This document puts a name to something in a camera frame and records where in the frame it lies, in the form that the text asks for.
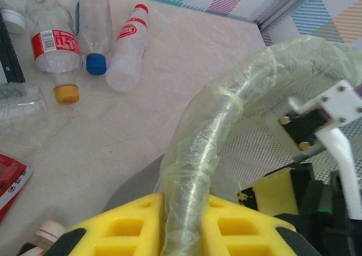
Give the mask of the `gold red can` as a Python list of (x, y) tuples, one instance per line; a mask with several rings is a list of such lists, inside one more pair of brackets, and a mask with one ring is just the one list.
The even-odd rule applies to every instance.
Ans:
[(0, 223), (30, 179), (33, 168), (0, 153)]

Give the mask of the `clear bottle blue cap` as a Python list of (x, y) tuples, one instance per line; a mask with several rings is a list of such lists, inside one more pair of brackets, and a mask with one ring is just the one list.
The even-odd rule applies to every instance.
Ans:
[(103, 75), (113, 46), (110, 0), (76, 0), (75, 32), (87, 72)]

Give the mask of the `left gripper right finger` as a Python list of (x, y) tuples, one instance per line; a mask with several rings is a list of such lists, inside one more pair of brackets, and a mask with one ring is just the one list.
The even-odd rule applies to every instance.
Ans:
[(292, 224), (212, 195), (201, 242), (201, 256), (321, 256)]

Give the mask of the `aluminium frame post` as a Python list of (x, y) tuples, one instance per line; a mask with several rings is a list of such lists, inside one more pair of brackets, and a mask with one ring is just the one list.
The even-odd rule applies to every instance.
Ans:
[(257, 24), (260, 32), (264, 33), (285, 15), (288, 15), (306, 1), (307, 0), (275, 0), (254, 22)]

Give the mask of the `black grey chessboard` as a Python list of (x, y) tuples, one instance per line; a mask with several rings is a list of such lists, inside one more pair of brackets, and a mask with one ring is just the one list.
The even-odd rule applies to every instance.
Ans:
[(24, 82), (25, 77), (0, 13), (0, 84)]

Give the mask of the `green translucent bin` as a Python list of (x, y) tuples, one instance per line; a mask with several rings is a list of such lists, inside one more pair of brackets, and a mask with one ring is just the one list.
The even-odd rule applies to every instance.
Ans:
[[(219, 164), (212, 177), (210, 193), (237, 202), (237, 193), (247, 184), (293, 162), (286, 149), (262, 122), (261, 113), (244, 116), (232, 129), (219, 153)], [(116, 208), (154, 192), (162, 156), (121, 184), (112, 194), (104, 211)]]

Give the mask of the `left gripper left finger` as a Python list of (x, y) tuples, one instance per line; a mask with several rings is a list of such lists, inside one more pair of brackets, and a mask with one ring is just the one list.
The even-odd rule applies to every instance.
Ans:
[(133, 200), (74, 225), (43, 256), (160, 256), (164, 196)]

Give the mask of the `clear bottle red white label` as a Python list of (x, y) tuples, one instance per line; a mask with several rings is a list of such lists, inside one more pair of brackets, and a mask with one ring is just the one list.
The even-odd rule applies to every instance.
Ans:
[(0, 84), (0, 134), (21, 134), (47, 123), (41, 89), (27, 83)]

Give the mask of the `white bottle red cap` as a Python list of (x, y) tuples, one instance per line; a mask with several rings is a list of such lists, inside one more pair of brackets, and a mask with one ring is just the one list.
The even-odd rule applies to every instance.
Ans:
[(117, 92), (131, 92), (140, 80), (148, 39), (148, 14), (146, 5), (137, 4), (117, 36), (105, 75), (108, 86)]

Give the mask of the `blue label bottle white cap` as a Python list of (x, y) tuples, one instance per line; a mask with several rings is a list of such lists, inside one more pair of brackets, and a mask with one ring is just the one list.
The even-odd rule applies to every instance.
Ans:
[(0, 9), (7, 30), (13, 34), (23, 34), (26, 29), (25, 18), (22, 14), (7, 8)]

